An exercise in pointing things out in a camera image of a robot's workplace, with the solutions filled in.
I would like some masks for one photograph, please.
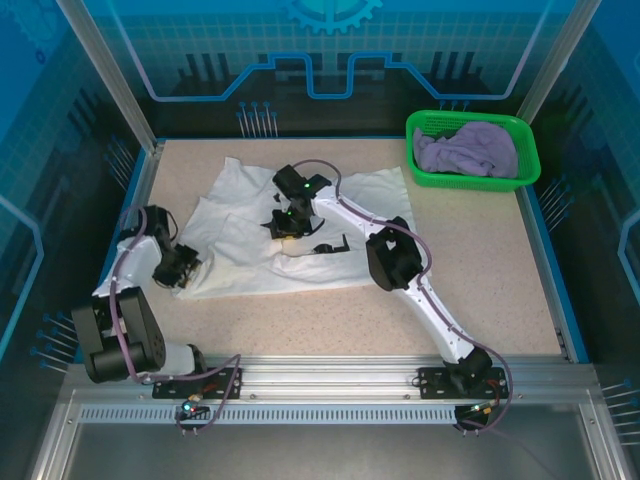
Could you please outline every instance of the beige work surface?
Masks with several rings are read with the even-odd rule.
[[[458,322],[507,354],[558,354],[547,301],[514,194],[418,187],[403,140],[170,140],[150,204],[182,229],[226,156],[278,169],[321,158],[345,175],[402,166],[419,233],[433,252],[431,282]],[[324,173],[305,165],[303,174]],[[377,286],[210,300],[178,300],[152,285],[165,338],[205,353],[411,355],[437,349],[412,311]]]

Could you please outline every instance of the vent slot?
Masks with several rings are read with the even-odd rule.
[[[178,405],[86,405],[81,423],[173,424]],[[449,405],[227,405],[218,422],[226,425],[412,425],[453,424]],[[212,412],[184,425],[200,424]]]

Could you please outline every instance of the blue wall panel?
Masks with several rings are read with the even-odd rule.
[[[92,0],[89,8],[156,133],[239,137],[247,132],[238,107],[251,101],[270,102],[281,135],[401,134],[422,108],[514,114],[573,4]]]
[[[90,295],[138,150],[56,3],[0,0],[0,478],[30,472],[69,359],[38,331],[75,349],[43,318]]]
[[[533,124],[536,191],[605,385],[640,381],[639,16],[637,2],[602,3]]]

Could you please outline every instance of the white cloth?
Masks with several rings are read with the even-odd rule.
[[[305,165],[307,176],[317,173]],[[243,166],[227,157],[206,198],[200,198],[184,228],[180,243],[200,254],[203,264],[179,298],[299,292],[372,284],[365,241],[357,230],[327,221],[313,235],[298,240],[272,240],[261,224],[282,205],[275,171]],[[341,193],[372,213],[402,216],[415,230],[407,187],[400,168],[356,174],[342,180]],[[345,234],[351,251],[312,254],[322,243],[342,246]]]

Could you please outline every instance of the plastic basket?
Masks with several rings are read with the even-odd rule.
[[[489,122],[504,128],[518,152],[517,178],[472,177],[452,173],[428,173],[413,158],[413,132],[416,128],[429,136],[446,130],[458,130],[468,122]],[[420,110],[407,119],[407,161],[415,182],[422,187],[463,188],[490,192],[512,192],[531,185],[540,176],[540,159],[531,127],[516,117],[491,113]]]

